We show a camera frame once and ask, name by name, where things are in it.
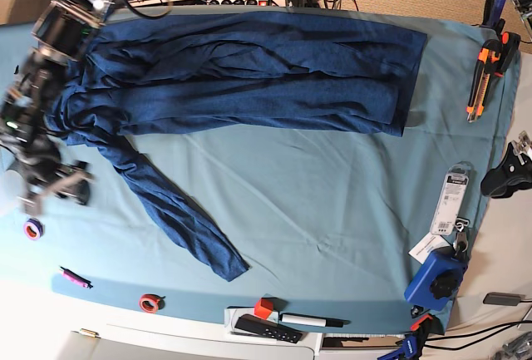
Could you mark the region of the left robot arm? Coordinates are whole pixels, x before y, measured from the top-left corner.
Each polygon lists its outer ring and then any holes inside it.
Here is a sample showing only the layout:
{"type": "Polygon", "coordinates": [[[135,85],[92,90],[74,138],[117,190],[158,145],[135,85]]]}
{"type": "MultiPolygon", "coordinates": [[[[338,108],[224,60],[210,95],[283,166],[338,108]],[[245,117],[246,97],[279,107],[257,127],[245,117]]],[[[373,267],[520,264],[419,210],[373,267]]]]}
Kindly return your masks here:
{"type": "MultiPolygon", "coordinates": [[[[511,0],[531,37],[531,0],[511,0]]],[[[480,183],[481,194],[492,199],[510,198],[531,189],[531,137],[526,131],[507,145],[502,161],[480,183]]]]}

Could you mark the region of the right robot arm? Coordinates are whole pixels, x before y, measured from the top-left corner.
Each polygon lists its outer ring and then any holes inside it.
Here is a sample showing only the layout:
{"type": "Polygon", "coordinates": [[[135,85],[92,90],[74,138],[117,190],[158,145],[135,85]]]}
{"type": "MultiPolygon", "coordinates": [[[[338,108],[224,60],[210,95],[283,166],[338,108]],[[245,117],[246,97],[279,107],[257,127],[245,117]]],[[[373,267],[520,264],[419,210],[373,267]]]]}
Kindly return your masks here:
{"type": "Polygon", "coordinates": [[[55,195],[89,200],[87,164],[62,162],[44,116],[66,82],[67,67],[81,60],[90,40],[104,26],[115,0],[51,0],[32,35],[37,40],[7,89],[1,105],[1,146],[10,151],[24,181],[21,198],[31,217],[55,195]]]}

